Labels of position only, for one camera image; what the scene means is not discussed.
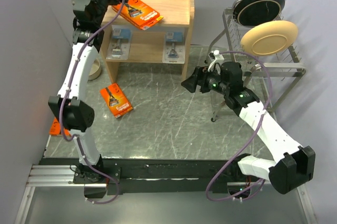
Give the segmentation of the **blue razor blister pack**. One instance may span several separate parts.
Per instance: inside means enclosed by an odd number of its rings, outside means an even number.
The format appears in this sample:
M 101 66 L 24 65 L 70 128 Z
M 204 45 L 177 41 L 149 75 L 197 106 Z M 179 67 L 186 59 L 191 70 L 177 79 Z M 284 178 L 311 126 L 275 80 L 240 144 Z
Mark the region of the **blue razor blister pack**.
M 131 38 L 132 31 L 129 28 L 113 25 L 106 59 L 128 60 Z
M 182 32 L 167 32 L 164 36 L 162 62 L 166 64 L 184 64 L 184 42 L 184 34 Z

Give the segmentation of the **wooden two-tier shelf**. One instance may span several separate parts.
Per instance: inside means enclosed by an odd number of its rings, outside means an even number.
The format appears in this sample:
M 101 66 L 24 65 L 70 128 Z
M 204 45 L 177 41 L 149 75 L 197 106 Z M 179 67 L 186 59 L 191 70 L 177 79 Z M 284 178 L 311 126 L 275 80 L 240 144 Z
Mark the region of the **wooden two-tier shelf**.
M 163 63 L 164 41 L 169 32 L 182 32 L 184 42 L 184 60 L 181 79 L 185 80 L 189 62 L 190 45 L 194 26 L 194 0 L 141 0 L 159 13 L 162 19 L 157 19 L 153 26 L 142 30 L 128 22 L 124 17 L 118 17 L 104 29 L 104 38 L 100 50 L 111 83 L 117 81 L 118 68 L 122 59 L 109 59 L 108 48 L 111 45 L 111 35 L 114 27 L 132 30 L 130 50 L 126 63 Z

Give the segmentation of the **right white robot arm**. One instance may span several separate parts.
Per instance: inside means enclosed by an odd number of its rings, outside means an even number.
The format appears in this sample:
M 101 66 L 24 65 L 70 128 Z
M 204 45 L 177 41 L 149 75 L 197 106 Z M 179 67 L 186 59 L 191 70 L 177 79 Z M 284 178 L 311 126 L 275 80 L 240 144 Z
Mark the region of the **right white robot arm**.
M 186 90 L 194 93 L 197 88 L 201 93 L 215 91 L 224 97 L 229 109 L 249 125 L 254 133 L 251 139 L 215 174 L 207 185 L 209 191 L 218 177 L 231 164 L 231 177 L 242 181 L 247 176 L 267 180 L 280 194 L 312 180 L 315 165 L 315 152 L 310 146 L 303 147 L 289 136 L 285 130 L 268 113 L 265 105 L 250 89 L 244 87 L 241 64 L 224 62 L 219 71 L 197 66 L 193 74 L 182 81 Z M 242 151 L 258 136 L 269 152 L 272 160 L 256 158 L 252 155 L 242 156 Z

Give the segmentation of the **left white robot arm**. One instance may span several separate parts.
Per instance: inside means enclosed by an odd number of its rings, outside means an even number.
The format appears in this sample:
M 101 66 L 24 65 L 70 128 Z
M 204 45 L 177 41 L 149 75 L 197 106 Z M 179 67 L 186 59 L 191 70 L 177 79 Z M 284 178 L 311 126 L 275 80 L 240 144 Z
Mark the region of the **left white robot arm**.
M 75 142 L 79 165 L 75 173 L 97 183 L 106 178 L 102 156 L 91 131 L 94 109 L 84 102 L 91 67 L 103 42 L 103 19 L 109 6 L 124 5 L 128 0 L 72 0 L 72 58 L 64 82 L 48 105 L 58 120 L 66 141 Z

